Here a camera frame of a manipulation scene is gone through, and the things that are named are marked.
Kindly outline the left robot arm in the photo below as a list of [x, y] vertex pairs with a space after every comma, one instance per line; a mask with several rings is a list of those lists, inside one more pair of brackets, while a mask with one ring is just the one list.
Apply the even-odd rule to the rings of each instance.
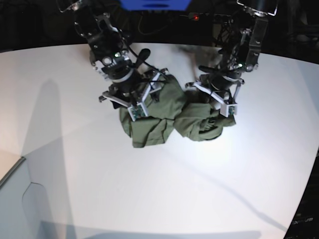
[[220, 114], [228, 117], [237, 113], [236, 103], [244, 85], [243, 73], [258, 68], [258, 58], [265, 37], [268, 18], [275, 16], [276, 0], [238, 0], [241, 10], [228, 21], [229, 34], [221, 43], [220, 62], [215, 67], [199, 66], [199, 79], [185, 85], [208, 95], [209, 101], [220, 103]]

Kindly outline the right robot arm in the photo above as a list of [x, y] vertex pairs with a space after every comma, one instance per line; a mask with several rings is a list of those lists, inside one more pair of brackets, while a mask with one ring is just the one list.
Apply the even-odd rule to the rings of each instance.
[[59, 0], [60, 12], [71, 11], [74, 27], [90, 47], [90, 63], [105, 80], [112, 83], [99, 100], [110, 100], [115, 108], [127, 108], [134, 115], [146, 116], [147, 96], [161, 89], [165, 70], [149, 66], [145, 73], [138, 68], [151, 54], [147, 48], [134, 53], [123, 31], [113, 26], [109, 13], [95, 14], [91, 0]]

